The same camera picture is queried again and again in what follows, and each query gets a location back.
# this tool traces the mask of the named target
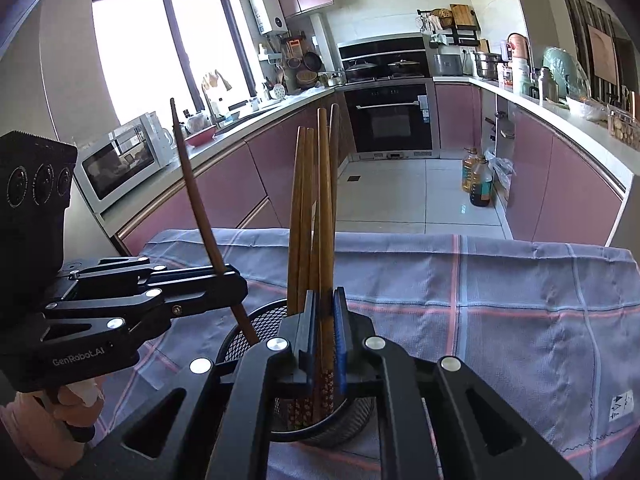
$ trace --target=window frame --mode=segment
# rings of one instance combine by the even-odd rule
[[[191,71],[189,56],[187,55],[187,51],[184,48],[184,43],[182,42],[180,27],[178,26],[178,21],[175,17],[174,3],[172,2],[172,0],[162,0],[162,2],[164,3],[164,12],[166,14],[167,22],[169,23],[169,30],[171,31],[171,36],[174,40],[175,51],[177,52],[178,60],[180,61],[180,68],[182,69],[182,74],[184,75],[184,79],[187,83],[189,93],[191,94],[193,105],[196,112],[203,111],[205,110],[205,105],[202,101],[202,97],[200,96],[200,89],[198,88],[196,79],[194,78],[193,72]],[[231,39],[234,42],[236,55],[238,56],[238,61],[240,62],[240,67],[242,68],[242,74],[244,75],[244,80],[246,81],[246,85],[249,90],[249,96],[256,97],[257,93],[255,92],[254,74],[251,71],[249,59],[246,56],[246,52],[242,44],[242,39],[240,38],[240,31],[238,29],[236,17],[234,16],[233,10],[231,8],[231,1],[220,0],[220,3],[222,4],[222,9],[225,13],[226,25],[229,28]]]

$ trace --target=microwave handle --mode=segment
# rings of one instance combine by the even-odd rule
[[[174,136],[172,136],[172,134],[169,133],[169,130],[167,130],[166,128],[163,128],[162,134],[164,135],[164,138],[169,141],[169,146],[173,146],[175,144]]]
[[[358,110],[366,110],[368,108],[385,108],[388,106],[420,106],[418,101],[414,101],[412,103],[389,103],[388,105],[371,105],[371,106],[360,106],[356,105]]]

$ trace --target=window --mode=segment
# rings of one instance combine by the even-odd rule
[[[104,78],[121,124],[155,111],[171,129],[169,99],[180,118],[206,109],[205,74],[232,86],[209,93],[227,106],[255,95],[229,0],[94,0],[95,36]]]

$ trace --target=oven handle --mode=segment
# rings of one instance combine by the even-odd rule
[[[371,105],[371,106],[360,106],[356,105],[357,110],[366,110],[367,108],[385,108],[388,106],[420,106],[420,102],[414,101],[413,103],[390,103],[388,105]]]

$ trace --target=camera lens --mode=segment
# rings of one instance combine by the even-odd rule
[[[51,195],[53,188],[53,168],[51,166],[40,166],[33,179],[33,199],[36,204],[44,204]]]
[[[63,168],[58,175],[58,194],[64,196],[71,187],[71,174],[67,168]]]
[[[27,193],[27,172],[23,167],[15,168],[6,186],[6,198],[11,207],[18,207]]]

